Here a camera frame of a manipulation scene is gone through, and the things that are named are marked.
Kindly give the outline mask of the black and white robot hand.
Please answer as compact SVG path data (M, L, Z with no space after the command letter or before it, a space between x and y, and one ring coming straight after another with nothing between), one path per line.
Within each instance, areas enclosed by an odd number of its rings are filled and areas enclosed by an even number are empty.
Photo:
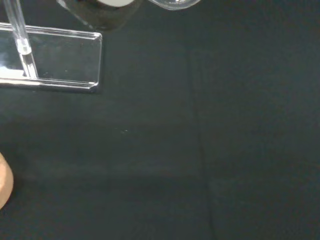
M115 7L115 8L122 8L125 6L128 6L135 0L97 0L99 3L110 6L110 7Z

